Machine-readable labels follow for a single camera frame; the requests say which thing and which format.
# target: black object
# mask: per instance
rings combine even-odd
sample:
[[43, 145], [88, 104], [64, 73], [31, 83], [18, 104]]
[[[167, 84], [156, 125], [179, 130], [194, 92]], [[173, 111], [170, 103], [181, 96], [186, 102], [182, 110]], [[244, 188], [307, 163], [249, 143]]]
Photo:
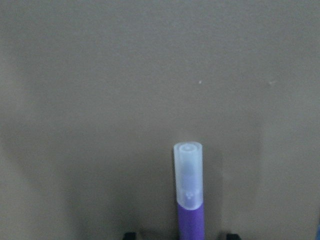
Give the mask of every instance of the black object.
[[122, 238], [122, 240], [136, 240], [135, 232], [126, 232]]
[[241, 240], [238, 234], [227, 234], [226, 240]]

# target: purple marker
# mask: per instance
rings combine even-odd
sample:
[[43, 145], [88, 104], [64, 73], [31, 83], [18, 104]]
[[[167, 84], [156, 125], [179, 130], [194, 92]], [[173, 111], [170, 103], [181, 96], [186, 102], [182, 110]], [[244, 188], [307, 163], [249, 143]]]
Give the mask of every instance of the purple marker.
[[180, 142], [173, 149], [180, 240], [204, 240], [202, 145]]

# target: translucent cap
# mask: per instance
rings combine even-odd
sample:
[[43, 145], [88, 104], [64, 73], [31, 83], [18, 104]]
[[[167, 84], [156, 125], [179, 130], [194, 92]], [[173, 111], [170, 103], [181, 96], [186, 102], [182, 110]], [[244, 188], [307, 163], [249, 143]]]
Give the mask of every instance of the translucent cap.
[[187, 210], [195, 210], [204, 202], [202, 145], [195, 141], [174, 145], [176, 200]]

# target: pen cap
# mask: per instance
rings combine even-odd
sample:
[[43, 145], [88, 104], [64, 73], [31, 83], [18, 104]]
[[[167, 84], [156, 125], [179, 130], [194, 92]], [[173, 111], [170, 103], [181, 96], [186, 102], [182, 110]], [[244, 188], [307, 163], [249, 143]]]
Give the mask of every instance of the pen cap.
[[187, 210], [201, 206], [203, 197], [202, 145], [179, 142], [173, 147], [176, 200]]

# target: gray background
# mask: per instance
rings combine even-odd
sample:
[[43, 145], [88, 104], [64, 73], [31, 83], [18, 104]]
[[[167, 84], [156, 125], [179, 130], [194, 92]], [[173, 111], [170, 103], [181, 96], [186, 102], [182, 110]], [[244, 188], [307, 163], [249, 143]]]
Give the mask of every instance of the gray background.
[[187, 140], [208, 240], [314, 239], [319, 27], [318, 0], [1, 1], [1, 239], [173, 238]]

